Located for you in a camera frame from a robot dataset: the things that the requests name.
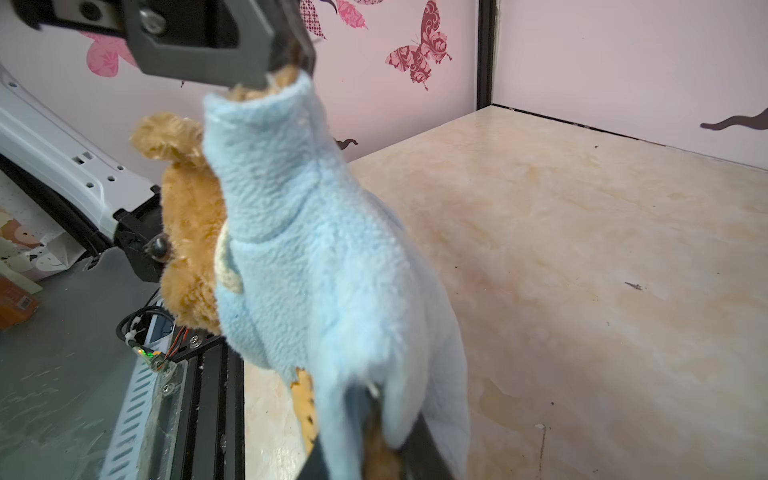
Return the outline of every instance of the stuffed toy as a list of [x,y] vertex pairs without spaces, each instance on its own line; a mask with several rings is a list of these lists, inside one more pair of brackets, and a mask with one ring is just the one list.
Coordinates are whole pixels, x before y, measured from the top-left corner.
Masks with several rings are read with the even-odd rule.
[[281,376],[307,451],[322,433],[332,480],[399,478],[395,452],[420,414],[462,477],[467,365],[449,297],[349,174],[309,75],[284,68],[265,91],[234,88],[204,107],[204,135],[160,114],[133,137],[172,162],[166,307]]
[[[198,122],[171,113],[144,118],[131,137],[146,158],[170,162],[163,175],[161,198],[163,235],[170,246],[166,257],[159,259],[165,265],[161,277],[164,305],[177,325],[220,334],[214,249],[227,211],[219,180],[203,156],[202,140]],[[296,368],[296,381],[289,387],[304,448],[310,454],[318,433],[312,378]],[[399,459],[384,443],[380,421],[371,419],[365,436],[364,478],[400,478]]]

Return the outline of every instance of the dark silhouette decal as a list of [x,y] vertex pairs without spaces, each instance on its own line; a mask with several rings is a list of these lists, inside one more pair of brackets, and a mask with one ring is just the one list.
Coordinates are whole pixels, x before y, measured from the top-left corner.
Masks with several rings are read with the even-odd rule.
[[333,3],[333,0],[320,0],[321,2],[330,3],[333,7],[333,10],[336,12],[336,14],[339,14],[339,9],[336,8],[336,5]]
[[336,141],[336,145],[339,145],[339,148],[341,148],[342,150],[347,148],[349,146],[349,144],[357,145],[357,141],[354,141],[352,138],[347,138],[344,141],[338,141],[338,140]]
[[763,110],[762,114],[755,115],[754,117],[734,115],[717,124],[701,124],[701,127],[709,130],[723,130],[734,125],[741,125],[754,130],[768,130],[768,108]]

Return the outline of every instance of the blue fleece clothing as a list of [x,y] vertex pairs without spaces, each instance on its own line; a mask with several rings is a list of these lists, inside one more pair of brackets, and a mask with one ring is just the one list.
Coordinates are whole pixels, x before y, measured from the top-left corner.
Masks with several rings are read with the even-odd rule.
[[382,430],[402,446],[421,411],[457,476],[469,446],[467,365],[438,274],[395,215],[353,178],[310,77],[279,94],[205,99],[204,153],[228,231],[217,248],[221,329],[288,384],[313,377],[333,480],[357,480],[356,396],[382,387]]

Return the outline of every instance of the metal screw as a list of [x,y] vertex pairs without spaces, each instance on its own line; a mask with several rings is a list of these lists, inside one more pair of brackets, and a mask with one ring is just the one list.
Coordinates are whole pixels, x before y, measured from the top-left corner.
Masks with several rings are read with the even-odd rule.
[[160,360],[160,363],[163,366],[163,378],[168,379],[168,377],[173,375],[176,371],[177,364],[175,362],[166,362],[164,359]]
[[156,11],[151,8],[142,8],[139,10],[139,17],[141,17],[141,26],[152,35],[165,33],[165,18]]
[[162,355],[153,356],[150,361],[150,368],[155,372],[160,372],[160,367],[162,367],[164,363],[160,357],[162,357]]

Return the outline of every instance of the marble floor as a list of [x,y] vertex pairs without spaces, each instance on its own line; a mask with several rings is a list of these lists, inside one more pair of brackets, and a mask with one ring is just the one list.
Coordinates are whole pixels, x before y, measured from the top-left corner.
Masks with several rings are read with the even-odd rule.
[[[767,172],[497,107],[350,167],[451,294],[469,478],[768,478]],[[252,480],[303,462],[270,375]]]

